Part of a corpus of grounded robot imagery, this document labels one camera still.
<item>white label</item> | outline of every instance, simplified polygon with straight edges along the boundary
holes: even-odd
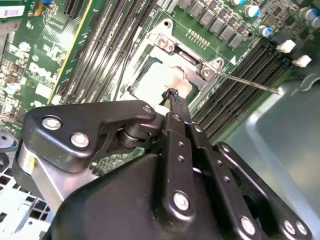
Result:
[[[19,17],[24,11],[25,6],[0,6],[0,19]]]
[[[36,87],[35,94],[38,94],[46,99],[50,98],[52,89],[48,86],[43,85],[42,83],[38,83]]]

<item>pcie slot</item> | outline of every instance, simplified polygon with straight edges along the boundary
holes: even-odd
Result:
[[[112,69],[108,72],[106,78],[103,81],[103,85],[101,86],[97,95],[93,99],[93,102],[100,102],[103,100],[102,98],[107,88],[109,87],[111,81],[114,79],[118,69],[120,68],[121,63],[126,57],[126,54],[129,54],[128,51],[131,47],[132,40],[136,34],[137,29],[146,23],[151,11],[154,9],[156,4],[157,4],[157,0],[153,0],[153,1],[150,1],[148,4],[144,4],[144,8],[142,9],[140,8],[138,15],[135,16],[137,24],[135,25],[135,27],[133,27],[133,31],[131,31],[129,37],[127,38],[125,46],[122,48],[121,54],[119,55],[119,57],[117,57],[116,61],[114,61]]]
[[[245,71],[245,73],[241,74],[240,76],[244,77],[245,79],[247,79],[249,81],[256,82],[254,80],[255,76],[257,74],[259,74],[260,71],[263,71],[264,67],[266,67],[266,64],[268,64],[268,62],[270,60],[272,60],[273,58],[274,58],[274,55],[271,55],[271,53],[264,54],[262,57],[257,58],[257,60],[255,61],[256,67],[252,67],[253,66],[253,64],[252,64],[251,67],[247,68],[247,71]],[[210,109],[212,111],[209,114],[205,115],[205,120],[202,121],[200,126],[206,130],[209,127],[209,125],[211,125],[211,123],[216,118],[218,118],[218,116],[223,111],[223,109],[226,108],[229,104],[231,104],[233,102],[233,100],[241,93],[241,91],[243,89],[245,89],[244,84],[238,83],[238,82],[233,82],[232,87],[228,90],[228,95],[222,99],[221,98],[219,99],[219,103],[216,104],[216,107]]]
[[[71,79],[67,83],[66,87],[66,95],[70,96],[73,95],[78,88],[78,86],[81,84],[82,81],[85,79],[80,78],[80,76],[84,73],[86,70],[86,66],[83,66],[83,63],[86,63],[90,61],[90,58],[92,57],[92,52],[97,47],[99,43],[99,39],[101,38],[104,29],[109,23],[109,20],[111,18],[111,11],[114,9],[114,5],[112,4],[112,0],[106,0],[103,5],[103,11],[101,13],[101,16],[99,17],[98,24],[96,24],[95,28],[92,31],[92,35],[89,38],[89,41],[81,54],[78,63],[73,71]]]
[[[272,72],[265,71],[263,75],[259,76],[259,78],[264,79],[261,83],[264,83],[266,86],[271,86],[287,69],[287,66],[282,65],[281,62],[273,63],[272,67],[276,69]],[[209,139],[214,141],[215,138],[240,118],[263,93],[263,90],[248,88],[242,96],[239,96],[239,99],[242,99],[242,101],[238,103],[234,102],[232,108],[226,111],[224,115],[221,115],[219,120],[207,130]]]
[[[76,19],[85,0],[67,0],[64,5],[63,13],[68,15],[71,19]]]
[[[272,77],[270,77],[270,79],[265,83],[266,86],[272,86],[272,84],[274,84],[279,77],[286,71],[287,66],[282,65],[280,67],[280,69],[276,72],[275,75],[273,75]],[[252,92],[250,93],[250,97],[247,98],[245,100],[245,102],[243,103],[243,105],[237,110],[236,113],[234,113],[234,117],[227,117],[227,119],[225,119],[225,121],[223,121],[222,123],[220,123],[218,125],[218,127],[215,128],[214,131],[212,131],[211,134],[209,134],[209,139],[211,142],[214,142],[224,131],[226,131],[228,129],[228,127],[230,127],[235,121],[238,120],[238,118],[243,117],[243,115],[246,114],[247,109],[256,101],[258,100],[261,95],[264,93],[263,90],[260,89],[254,89],[252,90]]]
[[[241,78],[243,74],[250,68],[250,66],[255,63],[257,59],[264,53],[266,49],[258,45],[250,53],[250,57],[247,57],[232,73],[232,75]],[[209,100],[204,104],[204,106],[198,111],[198,113],[193,117],[193,120],[200,124],[205,118],[205,112],[209,112],[214,108],[216,103],[220,101],[228,91],[235,85],[234,81],[230,82],[225,80],[219,89],[209,98]]]

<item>screw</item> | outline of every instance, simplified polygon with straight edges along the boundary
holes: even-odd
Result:
[[[301,222],[296,222],[296,227],[299,229],[300,233],[302,233],[303,235],[307,235],[308,232],[307,230],[305,229],[305,227],[302,225]]]
[[[294,229],[294,227],[291,225],[291,223],[287,220],[283,221],[283,224],[285,226],[285,229],[292,235],[296,234],[296,230]]]
[[[210,71],[210,70],[207,70],[207,69],[206,69],[206,70],[203,71],[203,76],[204,76],[205,78],[209,77],[210,74],[211,74],[211,71]]]
[[[194,128],[195,128],[195,130],[196,130],[197,132],[199,132],[199,133],[202,132],[202,129],[201,129],[198,125],[195,125]]]
[[[151,108],[150,108],[148,105],[143,105],[142,108],[143,108],[143,110],[145,110],[147,113],[151,113],[151,112],[152,112]]]
[[[225,150],[226,152],[228,152],[228,153],[230,152],[230,149],[229,149],[226,145],[223,145],[222,148],[223,148],[223,150]]]
[[[181,118],[180,118],[177,114],[173,115],[172,117],[173,117],[175,120],[177,120],[178,122],[181,121]]]
[[[89,138],[83,133],[75,133],[71,136],[73,145],[79,148],[85,148],[89,145]]]
[[[158,41],[158,44],[159,44],[159,47],[162,48],[162,49],[165,49],[167,46],[168,46],[168,40],[161,37]]]
[[[185,158],[180,155],[180,156],[178,156],[178,161],[179,161],[180,163],[184,163],[184,162],[185,162]]]
[[[255,226],[253,225],[253,223],[249,220],[249,218],[247,218],[246,216],[242,216],[240,218],[240,222],[242,227],[244,228],[244,230],[250,234],[250,235],[254,235],[256,233],[256,229]]]
[[[42,125],[49,130],[58,130],[61,128],[61,122],[53,117],[46,117],[42,120]]]
[[[182,192],[176,191],[173,194],[173,201],[180,210],[185,211],[189,208],[189,200]]]

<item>metal bolt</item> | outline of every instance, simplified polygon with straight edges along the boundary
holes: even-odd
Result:
[[[285,226],[285,229],[292,235],[296,234],[296,230],[294,229],[294,227],[291,225],[291,223],[287,220],[283,221],[283,224]]]
[[[147,113],[151,113],[151,112],[152,112],[151,108],[150,108],[148,105],[143,105],[142,108],[143,108],[143,110],[146,111]]]
[[[175,120],[177,120],[178,122],[181,121],[181,118],[180,118],[177,114],[173,115],[172,117],[173,117]]]
[[[71,136],[73,145],[79,148],[85,148],[89,145],[89,138],[83,133],[75,133]]]
[[[188,210],[189,208],[189,200],[186,195],[184,195],[182,192],[176,191],[173,194],[173,201],[175,205],[178,207],[180,210]]]
[[[199,132],[199,133],[202,132],[202,129],[201,129],[198,125],[195,125],[194,128],[195,128],[195,130],[196,130],[197,132]]]
[[[42,125],[49,130],[58,130],[61,128],[61,122],[53,117],[46,117],[42,120]]]
[[[300,233],[302,233],[303,235],[307,235],[308,232],[307,230],[305,229],[305,227],[302,225],[301,222],[296,222],[296,227],[299,229]]]
[[[243,229],[250,235],[254,235],[256,233],[255,226],[246,216],[242,216],[240,218],[241,225]]]
[[[226,152],[228,152],[228,153],[230,152],[229,147],[227,147],[226,145],[223,145],[222,148],[223,148],[223,150],[225,150]]]

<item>green circuit board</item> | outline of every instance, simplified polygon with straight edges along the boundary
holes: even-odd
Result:
[[[8,6],[8,2],[19,4],[18,1],[0,1],[0,6]],[[203,9],[194,16],[192,8],[199,3]],[[272,28],[273,34],[286,31],[302,47],[307,46],[306,51],[312,49],[319,37],[299,18],[300,9],[307,6],[301,0],[280,3],[277,0],[247,0],[241,6],[233,6],[227,0],[217,0],[215,8],[210,9],[212,3],[212,0],[191,0],[187,7],[181,7],[178,0],[159,0],[143,26],[138,42],[163,19],[171,19],[175,38],[206,61],[222,57],[225,61],[223,72],[230,74],[261,40],[261,25]],[[63,86],[74,74],[82,50],[93,29],[100,24],[99,17],[104,11],[104,1],[84,0],[78,17],[71,19],[64,12],[65,0],[55,0],[50,4],[34,0],[24,1],[23,4],[31,12],[40,11],[39,6],[42,6],[41,12],[38,16],[31,16],[30,13],[29,17],[21,20],[16,32],[8,34],[0,66],[0,122],[16,136],[20,134],[27,111],[66,102],[62,94]],[[258,17],[244,16],[245,7],[249,4],[260,6]],[[213,33],[209,24],[201,24],[205,11],[212,11],[214,18],[221,19],[223,28],[230,27],[233,36],[241,37],[241,43],[232,47],[229,39],[223,39],[221,31]],[[230,19],[235,20],[232,25],[229,24]],[[101,78],[97,89],[103,81]],[[106,92],[111,92],[114,87],[115,84],[111,84]]]

